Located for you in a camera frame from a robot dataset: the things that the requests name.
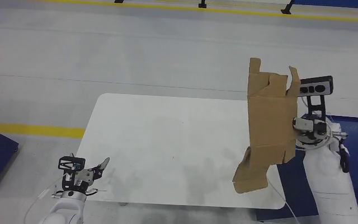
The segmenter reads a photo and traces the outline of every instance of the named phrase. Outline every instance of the white tabletop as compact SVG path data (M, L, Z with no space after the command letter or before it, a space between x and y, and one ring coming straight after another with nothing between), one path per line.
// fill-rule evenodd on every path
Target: white tabletop
M88 200L279 209L272 187L237 194L232 178L249 145L247 102L104 94L77 152L110 157ZM276 166L267 177L284 195Z

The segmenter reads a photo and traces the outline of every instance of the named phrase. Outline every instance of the yellow stripe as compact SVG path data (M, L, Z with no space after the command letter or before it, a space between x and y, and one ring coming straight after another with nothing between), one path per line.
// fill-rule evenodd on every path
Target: yellow stripe
M180 4L197 4L197 1L190 0L154 0L155 2L165 2L165 3L180 3ZM243 7L243 8L260 8L266 10L281 10L282 7L275 6L260 6L256 4L242 4L242 3L218 3L218 2L207 2L208 6L227 6L227 7ZM358 15L358 11L353 10L325 10L320 8L297 8L293 6L291 12L322 12L322 13L339 13L339 14L350 14L350 15Z
M84 129L64 128L55 126L27 125L27 124L1 124L2 134L28 134L33 136L82 138Z
M265 16L265 17L286 17L286 18L301 18L310 20L332 20L344 22L358 22L358 18L349 17L332 17L332 16L313 16L313 15L285 15L282 13L272 12L250 12L241 10L226 10L218 8L194 8L182 6L160 6L154 4L131 4L131 3L111 3L111 2L92 2L92 1L78 1L78 0L31 0L38 2L52 2L52 3L70 3L70 4L90 4L98 6L113 6L113 7L130 7L130 8L151 8L160 10L183 10L183 11L200 11L200 12L214 12L214 13L227 13L227 14L240 14L250 16Z

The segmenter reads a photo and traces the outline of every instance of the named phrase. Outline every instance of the gray concrete floor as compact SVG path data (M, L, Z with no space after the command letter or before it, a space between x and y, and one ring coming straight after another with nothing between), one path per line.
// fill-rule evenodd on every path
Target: gray concrete floor
M106 92L244 100L248 61L332 75L331 114L357 116L358 24L187 11L0 1L0 123L85 128ZM305 108L300 104L300 112ZM21 223L79 139L21 144L0 182L1 223ZM37 223L55 200L29 214ZM86 223L253 223L247 209L87 202Z

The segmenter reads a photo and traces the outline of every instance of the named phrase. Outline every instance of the blue base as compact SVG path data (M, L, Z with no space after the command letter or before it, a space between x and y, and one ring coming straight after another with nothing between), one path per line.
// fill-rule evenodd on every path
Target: blue base
M0 172L17 151L18 143L0 134Z
M348 133L344 144L350 152L350 175L356 196L358 196L358 118L344 116L332 116L336 123L341 124L342 131ZM303 166L303 151L296 151L296 156L286 164L278 165L282 187L286 200L297 217L317 216L317 207L308 185ZM284 206L282 209L255 209L258 221L292 218L290 209Z
M295 4L307 4L311 6L358 8L357 0L296 0Z

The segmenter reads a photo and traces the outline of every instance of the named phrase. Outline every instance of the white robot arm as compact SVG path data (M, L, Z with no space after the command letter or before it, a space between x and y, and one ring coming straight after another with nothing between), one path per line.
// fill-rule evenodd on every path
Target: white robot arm
M332 93L333 79L310 78L301 83L300 96L307 97L308 114L295 118L293 126L298 131L296 145L306 152L303 164L320 221L356 223L358 206L349 174L349 153L343 145L348 135L341 131L340 124L326 118L324 95ZM315 95L320 96L320 105L312 105L310 97Z
M52 195L53 198L59 198L59 200L50 213L40 221L40 224L82 224L86 198L98 192L96 189L88 192L87 189L95 180L102 177L109 160L106 158L98 166L84 169L85 159L72 156L62 157L58 168L64 170L63 190Z

